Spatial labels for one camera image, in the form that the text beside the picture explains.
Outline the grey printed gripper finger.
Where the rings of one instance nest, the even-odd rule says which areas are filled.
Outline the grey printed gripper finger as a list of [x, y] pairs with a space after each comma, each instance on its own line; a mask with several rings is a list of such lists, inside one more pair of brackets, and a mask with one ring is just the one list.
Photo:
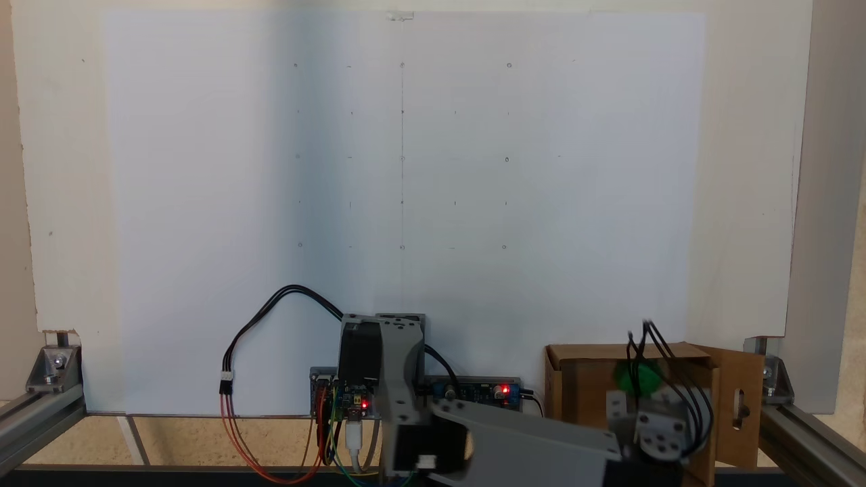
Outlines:
[[617, 440], [621, 440], [628, 432], [629, 426], [629, 395], [622, 390], [606, 392], [607, 428]]

